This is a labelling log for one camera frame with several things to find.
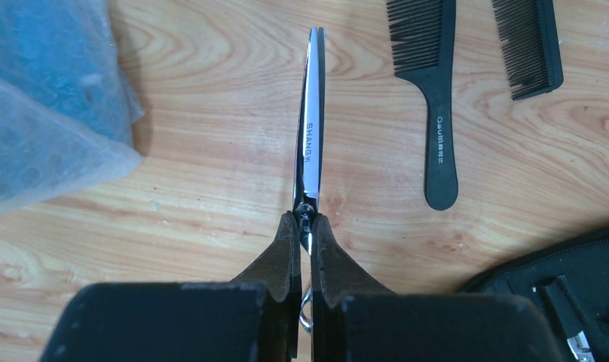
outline plastic wrap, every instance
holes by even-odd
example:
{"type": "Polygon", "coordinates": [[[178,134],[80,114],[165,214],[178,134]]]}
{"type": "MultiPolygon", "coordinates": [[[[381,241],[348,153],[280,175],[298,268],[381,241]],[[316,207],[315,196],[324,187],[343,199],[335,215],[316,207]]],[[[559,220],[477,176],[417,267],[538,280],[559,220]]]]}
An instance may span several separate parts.
{"type": "Polygon", "coordinates": [[[0,213],[128,174],[142,116],[105,0],[0,0],[0,213]]]}

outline wood grain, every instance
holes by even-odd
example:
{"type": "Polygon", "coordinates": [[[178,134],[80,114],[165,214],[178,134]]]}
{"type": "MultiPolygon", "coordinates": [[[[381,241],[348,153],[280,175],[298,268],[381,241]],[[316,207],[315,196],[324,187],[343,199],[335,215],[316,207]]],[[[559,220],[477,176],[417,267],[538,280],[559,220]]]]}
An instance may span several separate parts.
{"type": "Polygon", "coordinates": [[[147,159],[123,179],[0,216],[0,360],[36,359],[86,284],[226,281],[264,250],[289,208],[311,26],[328,35],[320,209],[390,288],[451,292],[609,223],[609,1],[558,0],[556,15],[565,83],[514,103],[491,2],[458,3],[460,196],[436,212],[422,192],[426,106],[393,77],[385,0],[115,0],[147,159]]]}

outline scissors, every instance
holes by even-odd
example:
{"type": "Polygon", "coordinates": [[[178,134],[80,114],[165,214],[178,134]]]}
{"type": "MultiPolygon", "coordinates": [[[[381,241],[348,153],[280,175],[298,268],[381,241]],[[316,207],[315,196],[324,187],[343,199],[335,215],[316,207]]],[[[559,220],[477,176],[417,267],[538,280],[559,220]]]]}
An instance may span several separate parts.
{"type": "MultiPolygon", "coordinates": [[[[320,178],[323,166],[325,93],[325,31],[312,28],[309,33],[298,138],[295,147],[295,171],[293,177],[292,213],[298,222],[300,245],[311,257],[316,235],[312,232],[320,206],[320,178]]],[[[300,324],[311,334],[312,319],[305,314],[305,306],[311,302],[311,279],[301,302],[300,324]]]]}

